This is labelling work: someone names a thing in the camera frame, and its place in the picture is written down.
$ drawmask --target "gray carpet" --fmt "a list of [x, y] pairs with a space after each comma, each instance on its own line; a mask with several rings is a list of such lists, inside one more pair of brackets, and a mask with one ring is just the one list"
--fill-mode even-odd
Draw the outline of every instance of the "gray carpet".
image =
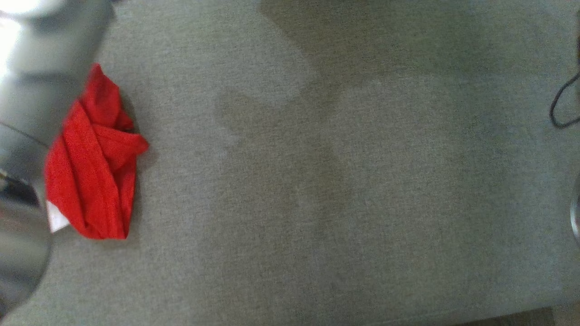
[[[132, 0], [124, 242], [55, 235], [13, 325], [446, 325], [580, 299], [568, 0]], [[562, 99], [562, 118], [578, 110]]]

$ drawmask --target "reflective metal surface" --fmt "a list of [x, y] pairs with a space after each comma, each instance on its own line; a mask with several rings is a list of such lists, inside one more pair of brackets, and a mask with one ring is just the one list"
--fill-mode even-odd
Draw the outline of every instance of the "reflective metal surface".
[[33, 292], [49, 252], [44, 204], [32, 185], [0, 171], [0, 316]]
[[44, 160], [112, 18], [108, 0], [0, 0], [0, 317], [46, 269]]
[[580, 213], [578, 209], [580, 207], [580, 176], [576, 179], [576, 184], [574, 185], [574, 195], [572, 196], [572, 203], [570, 205], [570, 220], [572, 222], [572, 230], [574, 231], [574, 237], [580, 245]]

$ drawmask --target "blurry object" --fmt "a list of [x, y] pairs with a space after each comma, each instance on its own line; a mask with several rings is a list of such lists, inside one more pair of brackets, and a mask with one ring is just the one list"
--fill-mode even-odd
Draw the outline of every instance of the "blurry object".
[[112, 17], [108, 0], [0, 0], [1, 315], [46, 268], [45, 157]]

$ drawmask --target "red towel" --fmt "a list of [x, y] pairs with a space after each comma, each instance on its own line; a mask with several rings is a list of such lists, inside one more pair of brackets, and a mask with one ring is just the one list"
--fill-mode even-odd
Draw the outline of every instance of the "red towel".
[[129, 234], [137, 155], [148, 148], [130, 133], [119, 87], [95, 64], [46, 160], [48, 200], [91, 239]]

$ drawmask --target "crumpled fabric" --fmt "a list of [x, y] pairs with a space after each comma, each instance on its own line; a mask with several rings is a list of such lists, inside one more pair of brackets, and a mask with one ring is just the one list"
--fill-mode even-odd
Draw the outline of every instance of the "crumpled fabric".
[[148, 143], [131, 133], [119, 87], [95, 64], [46, 160], [48, 200], [91, 239], [129, 234], [137, 156]]

